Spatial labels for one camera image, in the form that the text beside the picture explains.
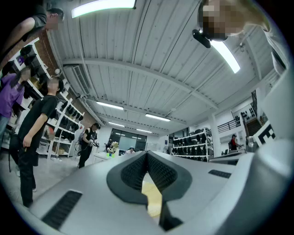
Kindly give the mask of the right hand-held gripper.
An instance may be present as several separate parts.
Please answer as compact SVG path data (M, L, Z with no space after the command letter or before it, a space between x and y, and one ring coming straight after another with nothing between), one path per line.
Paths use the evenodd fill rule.
M294 153L294 69L286 70L261 104L268 120L246 140L246 151L255 152L269 145L279 153ZM234 152L209 159L209 163L237 165L245 152Z

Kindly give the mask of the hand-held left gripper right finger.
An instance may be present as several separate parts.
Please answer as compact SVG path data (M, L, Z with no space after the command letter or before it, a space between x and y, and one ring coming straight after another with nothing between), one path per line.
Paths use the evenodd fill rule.
M236 166L147 152L147 171L162 195L159 224L147 235L217 235L229 209L218 208Z

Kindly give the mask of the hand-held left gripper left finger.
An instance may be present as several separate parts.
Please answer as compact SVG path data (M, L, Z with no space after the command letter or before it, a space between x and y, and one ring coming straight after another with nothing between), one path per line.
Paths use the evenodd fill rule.
M141 189L151 151L78 169L29 208L41 235L161 235Z

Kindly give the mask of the white shelving unit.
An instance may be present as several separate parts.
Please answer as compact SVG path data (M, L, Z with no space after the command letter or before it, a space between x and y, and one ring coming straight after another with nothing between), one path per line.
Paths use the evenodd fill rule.
M190 132L188 133L189 135L198 133L198 132L205 132L207 135L207 139L208 139L208 156L207 157L202 157L202 158L186 158L186 157L181 157L181 158L185 158L185 159L190 159L190 160L195 160L195 161L202 161L202 162L208 162L209 159L211 159L214 155L214 151L213 151L213 141L212 141L212 133L211 130L208 128L203 128L203 129L197 129L194 132Z
M29 42L28 44L26 44L25 46L32 45L32 50L33 50L34 53L36 54L36 57L37 57L37 59L38 59L38 61L39 61L40 66L42 67L42 69L43 69L44 72L46 73L47 77L48 77L49 79L51 79L51 77L50 77L49 73L47 72L47 70L45 69L45 67L44 67L44 63L43 63L43 61L41 60L41 58L40 58L40 56L39 56L39 53L38 53L38 51L37 51L37 49L36 49L36 47L35 47L35 43L36 43L37 41L39 41L39 38L35 38L34 40L30 41L30 42ZM17 57L18 57L18 56L20 56L20 51L18 51L18 52L17 52L17 53L16 53L16 54L10 59L10 61L13 61L13 62L15 63L15 67L16 67L18 70L20 70L20 69L23 69L23 68L24 68L25 64L23 63L21 66L19 65L19 63L17 62ZM31 80L29 80L29 81L27 82L27 84L29 85L29 87L31 87L31 88L33 89L33 91L31 91L31 97L33 97L33 96L34 96L34 97L36 96L37 98L43 98L43 97L44 97L44 96L42 95L42 93L37 89L37 87L36 87L35 85L33 85L33 83L32 83ZM62 97L62 100L65 100L65 101L67 101L68 103L67 103L66 107L64 108L64 110L63 110L62 112L60 111L61 108L59 108L59 107L56 108L56 111L60 114L60 117L59 117L59 119L58 119L58 122L57 122L56 124L52 124L52 123L49 121L47 124L48 124L48 125L52 125L52 126L54 126L55 130L60 129L60 130L61 130L61 133L62 133L62 132L68 132L68 133L70 133L70 134L75 134L75 132L71 132L70 130L67 130L67 129L65 129L65 128L61 128L61 127L60 127L60 121L62 120L63 117L66 117L69 121L75 123L76 125L78 125L78 124L80 123L80 121L76 122L74 119L70 118L68 115L65 114L66 109L67 109L68 106L71 106L71 107L72 107L77 113L79 113L81 116L84 116L85 113L81 113L81 112L80 112L80 111L79 111L79 110L78 110L78 109L72 104L72 102L73 102L73 99L72 99L72 98L70 98L70 99L68 100L68 99L66 98L66 96L64 96L64 94L63 94L62 92L60 92L59 95ZM56 156L57 159L58 159L58 158L59 158L59 157L58 157L58 156L59 156L58 152L55 152L55 151L52 150L54 142L57 143L57 151L58 151L58 149L59 149L59 145L60 145L61 143L68 144L69 147L70 147L68 151L70 151L71 146L72 146L72 142L62 142L62 141L61 141L61 137L59 137L59 139L57 139L57 138L54 137L53 139L50 140L50 139L44 137L44 134L45 134L45 133L42 134L41 140L47 140L47 141L49 141L50 145L48 146L48 150L43 151L43 152L38 152L40 155L47 155L47 158L48 158L48 159L49 159L52 155L54 155L54 156Z

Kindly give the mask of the white wooden table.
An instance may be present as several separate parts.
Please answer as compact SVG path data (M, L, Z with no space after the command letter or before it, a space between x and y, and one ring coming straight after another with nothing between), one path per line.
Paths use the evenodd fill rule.
M118 153L114 153L112 155L110 155L110 153L106 153L106 152L95 153L93 155L93 162L92 163L94 164L94 163L98 163L98 162L101 162L101 161L110 160L110 159L116 158L118 156L119 156Z

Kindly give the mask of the large dark-framed window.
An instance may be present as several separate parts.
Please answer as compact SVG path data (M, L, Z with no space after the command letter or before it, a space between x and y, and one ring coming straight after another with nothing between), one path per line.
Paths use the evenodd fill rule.
M133 148L135 151L144 151L146 147L147 137L140 134L125 132L118 129L112 129L110 139L119 144L120 150L129 150Z

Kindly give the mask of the white ceiling air conditioner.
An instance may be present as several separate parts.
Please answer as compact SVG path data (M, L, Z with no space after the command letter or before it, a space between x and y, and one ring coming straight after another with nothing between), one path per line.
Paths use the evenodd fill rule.
M76 94L93 96L94 91L86 77L84 68L82 65L71 64L63 67L65 75L71 84L71 88Z

